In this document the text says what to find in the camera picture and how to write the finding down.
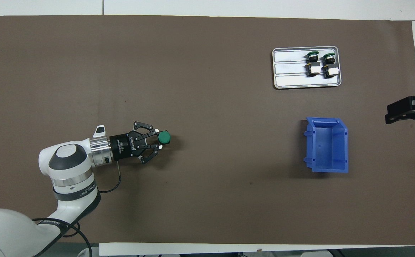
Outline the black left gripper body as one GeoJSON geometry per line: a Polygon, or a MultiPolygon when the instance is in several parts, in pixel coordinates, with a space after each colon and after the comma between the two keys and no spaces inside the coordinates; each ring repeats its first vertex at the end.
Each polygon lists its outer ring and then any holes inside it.
{"type": "Polygon", "coordinates": [[[130,133],[110,136],[110,150],[115,161],[138,156],[131,138],[130,133]]]}

